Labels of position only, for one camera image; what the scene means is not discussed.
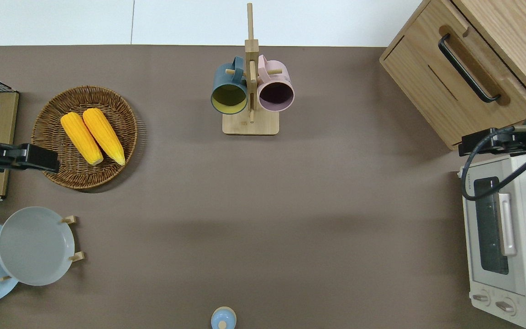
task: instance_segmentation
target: yellow corn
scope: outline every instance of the yellow corn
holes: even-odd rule
[[[69,112],[63,115],[60,118],[60,124],[86,162],[94,166],[103,160],[99,147],[96,145],[95,140],[92,139],[79,114]]]
[[[117,138],[117,134],[113,131],[113,127],[105,118],[103,112],[98,108],[90,108],[82,114],[84,123],[90,130],[90,133],[96,139],[96,142],[109,156],[109,158],[115,160],[122,166],[125,166],[125,153],[123,152],[123,146]]]

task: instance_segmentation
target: mug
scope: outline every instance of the mug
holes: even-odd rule
[[[247,107],[247,83],[242,76],[244,62],[236,56],[232,63],[216,69],[210,102],[222,114],[236,114]],[[227,69],[233,69],[234,74],[227,74]]]
[[[282,73],[269,75],[267,71],[272,69],[281,69]],[[290,107],[294,102],[294,88],[284,63],[278,60],[268,61],[265,56],[260,55],[258,73],[261,81],[257,87],[257,96],[261,107],[273,112]]]

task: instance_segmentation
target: oven door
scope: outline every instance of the oven door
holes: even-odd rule
[[[512,171],[510,160],[472,166],[466,179],[470,195],[497,185]],[[472,280],[526,295],[513,184],[476,202],[465,201]]]

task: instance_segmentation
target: pink mug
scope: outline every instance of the pink mug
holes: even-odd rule
[[[282,73],[269,74],[272,69],[281,69]],[[259,79],[257,98],[266,110],[283,111],[294,102],[294,88],[289,79],[288,69],[278,60],[267,60],[259,55]]]

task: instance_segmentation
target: black drawer handle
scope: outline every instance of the black drawer handle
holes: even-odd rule
[[[500,98],[500,94],[494,97],[490,97],[484,93],[484,90],[476,83],[474,78],[466,71],[466,69],[462,66],[462,64],[458,61],[456,56],[452,54],[452,52],[447,48],[445,44],[445,40],[449,39],[449,33],[445,36],[442,36],[440,39],[440,42],[438,42],[438,47],[440,48],[442,54],[447,58],[447,60],[450,62],[450,64],[453,66],[453,68],[458,71],[458,73],[461,75],[462,79],[466,81],[466,83],[472,88],[472,90],[476,93],[476,96],[480,98],[482,102],[490,103],[495,100],[498,100]]]

